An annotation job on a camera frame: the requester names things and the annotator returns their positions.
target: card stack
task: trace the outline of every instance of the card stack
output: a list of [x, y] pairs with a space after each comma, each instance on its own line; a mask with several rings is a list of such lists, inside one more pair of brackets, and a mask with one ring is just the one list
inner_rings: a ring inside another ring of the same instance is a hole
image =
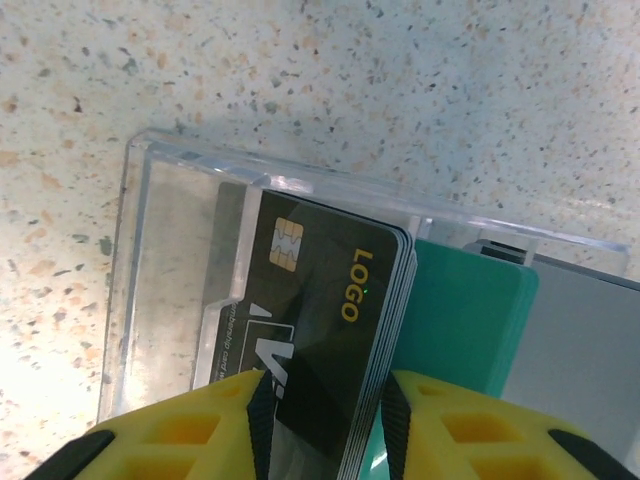
[[272, 372], [272, 478], [356, 478], [413, 284], [413, 239], [274, 191], [256, 208], [244, 297], [220, 310], [210, 381]]

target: granite surface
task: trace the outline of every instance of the granite surface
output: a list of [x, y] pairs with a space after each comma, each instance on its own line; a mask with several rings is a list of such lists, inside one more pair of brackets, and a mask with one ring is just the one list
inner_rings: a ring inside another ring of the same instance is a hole
[[639, 76], [629, 0], [1, 2], [0, 477], [94, 422], [135, 133], [629, 244], [637, 279]]

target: clear plastic case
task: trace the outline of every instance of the clear plastic case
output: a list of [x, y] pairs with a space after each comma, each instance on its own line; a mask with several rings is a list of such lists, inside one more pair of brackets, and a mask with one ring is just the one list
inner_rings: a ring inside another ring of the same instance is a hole
[[[243, 194], [221, 216], [216, 204], [224, 182], [243, 186]], [[260, 189], [307, 197], [447, 245], [483, 238], [508, 243], [525, 249], [526, 261], [542, 253], [621, 274], [629, 260], [624, 245], [490, 218], [401, 185], [248, 152], [206, 151], [145, 132], [127, 151], [99, 420], [206, 381], [196, 368], [198, 352], [211, 348], [209, 317], [242, 298]]]

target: black card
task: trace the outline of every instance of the black card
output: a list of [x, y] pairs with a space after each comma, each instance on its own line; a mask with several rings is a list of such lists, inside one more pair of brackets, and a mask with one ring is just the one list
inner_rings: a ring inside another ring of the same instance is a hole
[[220, 315], [211, 381], [269, 368], [276, 418], [335, 471], [399, 244], [395, 227], [265, 191], [244, 299]]

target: speckled countertop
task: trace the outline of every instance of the speckled countertop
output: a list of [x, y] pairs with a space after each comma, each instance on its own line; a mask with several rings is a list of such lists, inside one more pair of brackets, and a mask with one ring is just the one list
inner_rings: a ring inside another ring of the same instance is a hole
[[124, 145], [146, 127], [636, 248], [633, 1], [0, 3], [0, 477], [96, 414]]

